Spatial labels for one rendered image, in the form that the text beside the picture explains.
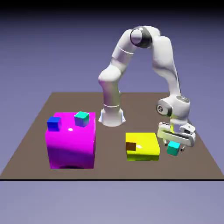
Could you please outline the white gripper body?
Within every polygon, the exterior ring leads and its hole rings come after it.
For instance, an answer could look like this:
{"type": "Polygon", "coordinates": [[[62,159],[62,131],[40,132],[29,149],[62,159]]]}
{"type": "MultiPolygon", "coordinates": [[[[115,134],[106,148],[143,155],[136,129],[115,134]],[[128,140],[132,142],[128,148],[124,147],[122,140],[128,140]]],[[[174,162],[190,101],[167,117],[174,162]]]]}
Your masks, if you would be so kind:
{"type": "Polygon", "coordinates": [[[195,133],[172,133],[165,129],[158,129],[157,136],[166,141],[173,141],[188,147],[193,147],[196,139],[195,133]]]}

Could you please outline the small cyan cube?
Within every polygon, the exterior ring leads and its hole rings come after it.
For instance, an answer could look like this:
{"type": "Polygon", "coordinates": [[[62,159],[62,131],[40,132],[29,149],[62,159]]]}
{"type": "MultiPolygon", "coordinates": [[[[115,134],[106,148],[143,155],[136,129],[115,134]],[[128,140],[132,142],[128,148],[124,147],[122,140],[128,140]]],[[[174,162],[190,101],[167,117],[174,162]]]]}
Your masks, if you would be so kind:
{"type": "Polygon", "coordinates": [[[167,146],[167,154],[177,156],[180,149],[180,143],[170,141],[167,146]]]}

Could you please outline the small teal cube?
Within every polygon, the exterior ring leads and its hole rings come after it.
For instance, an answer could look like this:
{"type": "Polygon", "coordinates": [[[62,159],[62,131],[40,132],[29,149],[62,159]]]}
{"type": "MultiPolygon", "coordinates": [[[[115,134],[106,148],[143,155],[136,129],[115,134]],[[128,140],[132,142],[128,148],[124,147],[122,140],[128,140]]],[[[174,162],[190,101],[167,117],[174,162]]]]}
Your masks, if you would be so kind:
{"type": "Polygon", "coordinates": [[[79,111],[74,115],[75,125],[79,127],[85,127],[89,123],[89,113],[79,111]]]}

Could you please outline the small blue cube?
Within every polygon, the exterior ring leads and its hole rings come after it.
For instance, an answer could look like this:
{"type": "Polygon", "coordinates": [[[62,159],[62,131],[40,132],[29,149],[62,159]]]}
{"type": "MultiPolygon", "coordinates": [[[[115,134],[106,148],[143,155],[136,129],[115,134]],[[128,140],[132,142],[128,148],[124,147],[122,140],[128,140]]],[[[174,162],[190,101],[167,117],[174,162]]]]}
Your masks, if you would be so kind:
{"type": "Polygon", "coordinates": [[[47,121],[47,129],[51,132],[59,132],[61,128],[61,118],[51,116],[47,121]]]}

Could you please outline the large yellow box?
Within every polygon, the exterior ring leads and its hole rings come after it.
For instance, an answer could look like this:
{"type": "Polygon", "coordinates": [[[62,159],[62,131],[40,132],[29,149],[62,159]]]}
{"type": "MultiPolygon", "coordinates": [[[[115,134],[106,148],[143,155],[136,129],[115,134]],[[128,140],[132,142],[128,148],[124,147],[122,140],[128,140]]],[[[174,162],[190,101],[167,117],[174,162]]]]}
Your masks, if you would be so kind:
{"type": "Polygon", "coordinates": [[[126,133],[126,142],[135,142],[136,151],[126,151],[127,161],[158,161],[160,146],[155,133],[126,133]]]}

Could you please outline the large magenta box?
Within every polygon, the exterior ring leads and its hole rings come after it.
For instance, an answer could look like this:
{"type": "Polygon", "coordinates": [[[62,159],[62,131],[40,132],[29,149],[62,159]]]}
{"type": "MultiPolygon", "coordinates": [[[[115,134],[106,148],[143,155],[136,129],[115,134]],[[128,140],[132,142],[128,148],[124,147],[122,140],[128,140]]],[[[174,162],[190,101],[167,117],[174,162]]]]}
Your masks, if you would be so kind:
{"type": "Polygon", "coordinates": [[[75,125],[74,115],[78,112],[56,112],[53,117],[61,118],[59,132],[46,131],[45,141],[51,169],[93,169],[96,146],[95,112],[89,113],[85,127],[75,125]]]}

